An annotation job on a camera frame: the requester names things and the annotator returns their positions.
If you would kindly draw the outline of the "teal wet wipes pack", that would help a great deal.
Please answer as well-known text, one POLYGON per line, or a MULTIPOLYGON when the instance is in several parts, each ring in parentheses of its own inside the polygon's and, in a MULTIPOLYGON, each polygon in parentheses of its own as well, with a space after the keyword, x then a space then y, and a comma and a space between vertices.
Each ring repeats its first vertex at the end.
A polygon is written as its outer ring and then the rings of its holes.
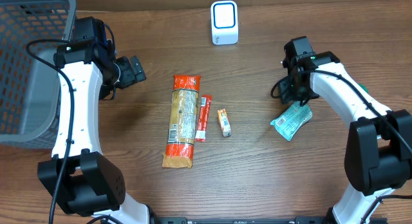
POLYGON ((287 141, 291 141, 299 128, 305 125, 313 116, 309 105, 300 106, 294 102, 278 118, 271 121, 270 125, 287 141))

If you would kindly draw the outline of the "long orange pasta packet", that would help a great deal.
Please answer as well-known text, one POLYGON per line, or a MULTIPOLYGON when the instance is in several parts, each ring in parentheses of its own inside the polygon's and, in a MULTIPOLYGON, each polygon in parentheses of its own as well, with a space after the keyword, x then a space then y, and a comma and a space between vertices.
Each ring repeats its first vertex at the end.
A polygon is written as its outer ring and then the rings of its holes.
POLYGON ((175 75, 163 168, 191 168, 200 90, 199 75, 175 75))

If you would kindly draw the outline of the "red snack stick packet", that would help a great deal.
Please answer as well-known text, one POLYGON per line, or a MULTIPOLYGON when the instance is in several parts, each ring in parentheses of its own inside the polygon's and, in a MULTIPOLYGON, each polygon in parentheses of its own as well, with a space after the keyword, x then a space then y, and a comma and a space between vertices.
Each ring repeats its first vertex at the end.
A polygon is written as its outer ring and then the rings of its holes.
POLYGON ((205 142, 206 141, 206 130, 209 119, 209 113, 211 108, 212 96, 204 95, 201 97, 201 107, 198 120, 198 127, 196 130, 195 141, 205 142))

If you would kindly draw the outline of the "green lid spice jar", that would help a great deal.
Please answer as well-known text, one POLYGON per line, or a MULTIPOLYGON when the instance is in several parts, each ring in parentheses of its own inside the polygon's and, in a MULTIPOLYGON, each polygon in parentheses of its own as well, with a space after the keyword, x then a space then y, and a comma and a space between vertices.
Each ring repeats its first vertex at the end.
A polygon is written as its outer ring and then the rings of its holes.
POLYGON ((359 86, 360 86, 367 94, 369 94, 369 91, 368 91, 368 89, 367 89, 366 86, 364 86, 364 85, 362 85, 362 84, 359 84, 359 86))

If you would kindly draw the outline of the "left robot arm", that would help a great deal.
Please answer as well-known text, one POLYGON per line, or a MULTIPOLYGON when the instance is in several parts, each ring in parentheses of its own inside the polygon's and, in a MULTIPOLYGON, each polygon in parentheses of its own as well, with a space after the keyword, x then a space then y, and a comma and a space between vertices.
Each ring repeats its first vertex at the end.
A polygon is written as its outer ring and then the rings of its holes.
POLYGON ((148 205, 126 192, 121 170, 103 154, 98 135, 98 103, 117 89, 145 80, 138 59, 116 57, 114 39, 81 35, 57 40, 53 62, 33 54, 58 73, 59 127, 51 160, 37 175, 51 194, 49 223, 56 207, 66 214, 90 216, 91 222, 159 223, 148 205))

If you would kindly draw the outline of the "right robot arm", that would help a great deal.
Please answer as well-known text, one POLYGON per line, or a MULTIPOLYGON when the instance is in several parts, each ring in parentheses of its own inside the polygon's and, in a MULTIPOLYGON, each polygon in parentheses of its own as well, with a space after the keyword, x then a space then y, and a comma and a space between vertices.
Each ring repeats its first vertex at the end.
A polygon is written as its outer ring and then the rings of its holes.
POLYGON ((276 83, 278 98, 304 106, 323 98, 348 127, 344 170, 349 184, 322 223, 371 223, 385 199, 411 179, 411 114, 376 101, 330 51, 286 51, 288 75, 276 83))

